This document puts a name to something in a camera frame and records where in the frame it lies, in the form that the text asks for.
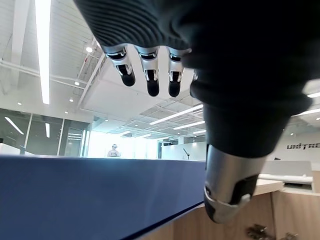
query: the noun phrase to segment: ceiling light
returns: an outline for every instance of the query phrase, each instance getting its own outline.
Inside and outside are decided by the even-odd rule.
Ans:
[[[15,128],[15,130],[17,130],[20,134],[24,135],[24,133],[17,127],[17,125],[15,125],[15,123],[9,117],[5,116],[4,118],[12,125],[12,127]]]
[[[85,48],[85,50],[86,50],[88,53],[92,53],[92,52],[94,51],[91,46],[87,46],[87,47]]]
[[[181,115],[183,115],[183,114],[190,113],[190,112],[192,112],[192,111],[194,111],[194,110],[202,109],[203,107],[204,107],[204,105],[203,105],[203,104],[200,104],[200,105],[191,107],[191,108],[189,108],[189,109],[187,109],[187,110],[184,110],[184,111],[175,113],[175,114],[173,114],[173,115],[170,115],[170,116],[167,116],[167,117],[164,117],[164,118],[161,118],[161,119],[159,119],[159,120],[157,120],[157,121],[153,121],[153,122],[151,122],[151,123],[149,123],[149,124],[150,124],[150,125],[155,125],[155,124],[164,122],[164,121],[166,121],[166,120],[173,119],[173,118],[175,118],[175,117],[181,116]]]
[[[203,134],[205,133],[207,130],[201,130],[201,131],[194,131],[192,134]]]
[[[168,136],[165,136],[165,137],[156,138],[156,139],[154,139],[154,140],[165,140],[165,139],[169,139],[169,137],[168,137]]]
[[[131,133],[130,131],[124,131],[124,132],[121,132],[119,134],[117,134],[118,136],[123,136],[123,135],[126,135],[126,134],[129,134]]]
[[[293,116],[301,116],[301,115],[307,115],[307,114],[315,114],[315,113],[319,113],[319,112],[320,112],[320,108],[316,108],[316,109],[304,111],[304,112],[302,112],[302,113],[300,113],[300,114],[293,115]]]
[[[50,124],[49,123],[45,123],[45,134],[47,138],[50,138]]]
[[[200,124],[204,124],[204,123],[205,123],[205,121],[197,121],[197,122],[190,123],[190,124],[187,124],[187,125],[177,126],[173,130],[185,129],[185,128],[189,128],[189,127],[200,125]]]
[[[316,93],[309,94],[308,97],[309,97],[309,98],[312,98],[312,99],[313,99],[313,98],[320,97],[320,92],[316,92]]]
[[[142,135],[142,136],[137,136],[136,138],[146,138],[146,137],[150,137],[151,136],[151,134],[145,134],[145,135]]]
[[[35,0],[35,23],[38,47],[42,102],[50,104],[49,39],[51,0]]]

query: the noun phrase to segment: white ceiling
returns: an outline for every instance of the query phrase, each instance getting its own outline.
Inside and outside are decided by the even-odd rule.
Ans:
[[[39,63],[35,2],[29,0],[29,8],[19,9],[15,4],[21,1],[24,0],[0,0],[0,59],[9,63],[14,62],[13,51],[16,54],[19,46],[12,43],[13,38],[24,31],[23,46],[17,53],[20,54],[20,63],[15,64],[30,68],[35,74],[9,69],[0,62],[0,108],[93,122],[96,131],[110,133],[131,131],[133,136],[150,133],[151,139],[190,137],[192,132],[205,128],[202,124],[173,130],[174,127],[202,121],[202,112],[189,113],[156,125],[149,125],[150,122],[199,104],[199,101],[189,94],[189,85],[193,76],[191,69],[184,71],[180,95],[176,98],[169,96],[168,53],[164,47],[159,51],[160,93],[157,97],[151,97],[147,93],[140,59],[132,46],[128,47],[128,53],[136,77],[136,84],[133,87],[122,84],[120,76],[107,58],[98,66],[98,74],[94,75],[92,84],[87,84],[103,53],[97,47],[90,29],[73,0],[51,0],[51,104],[43,104],[40,78],[37,76]],[[15,13],[18,13],[18,10],[20,14],[21,11],[22,13],[27,11],[24,12],[25,28],[22,23],[22,26],[19,22],[14,24]],[[85,48],[92,43],[95,50],[92,53],[93,56],[88,56]],[[18,82],[14,85],[17,73]],[[77,79],[80,82],[78,87],[74,85]],[[309,94],[320,92],[320,80],[311,81],[304,91]],[[70,103],[69,98],[73,98],[74,102]],[[320,97],[314,99],[311,108],[320,108]],[[293,117],[284,134],[318,131],[320,120],[316,120],[317,117],[320,117],[320,113]]]

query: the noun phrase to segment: silver metal joint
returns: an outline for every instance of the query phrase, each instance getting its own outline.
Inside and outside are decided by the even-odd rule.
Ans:
[[[265,159],[234,156],[208,145],[204,203],[214,222],[225,223],[250,201]]]

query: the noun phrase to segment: glass wall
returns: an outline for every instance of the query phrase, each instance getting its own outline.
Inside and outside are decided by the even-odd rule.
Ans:
[[[33,114],[26,151],[36,155],[57,155],[63,120]]]
[[[157,159],[158,141],[91,131],[87,156],[90,158]]]
[[[0,143],[17,149],[24,147],[30,115],[0,108]]]
[[[65,120],[61,138],[60,156],[82,157],[86,156],[85,142],[89,138],[87,132],[90,124],[81,121]]]

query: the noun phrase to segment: ceiling beam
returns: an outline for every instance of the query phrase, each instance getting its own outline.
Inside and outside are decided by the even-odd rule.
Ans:
[[[20,65],[25,39],[27,18],[30,0],[15,0],[12,30],[11,62]],[[10,85],[13,89],[18,87],[19,71],[11,71]]]

